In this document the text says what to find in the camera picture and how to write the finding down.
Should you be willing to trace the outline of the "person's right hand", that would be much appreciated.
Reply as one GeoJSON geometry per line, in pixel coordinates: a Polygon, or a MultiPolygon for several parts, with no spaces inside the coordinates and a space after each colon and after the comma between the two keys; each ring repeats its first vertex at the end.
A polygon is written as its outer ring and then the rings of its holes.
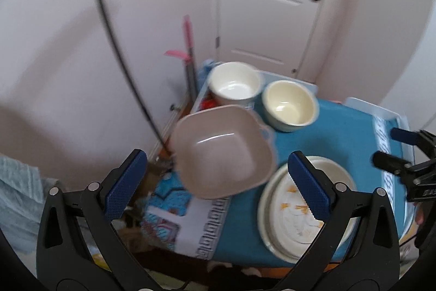
{"type": "Polygon", "coordinates": [[[421,203],[415,204],[415,218],[414,221],[417,225],[422,225],[424,222],[425,216],[423,211],[423,206],[421,203]]]}

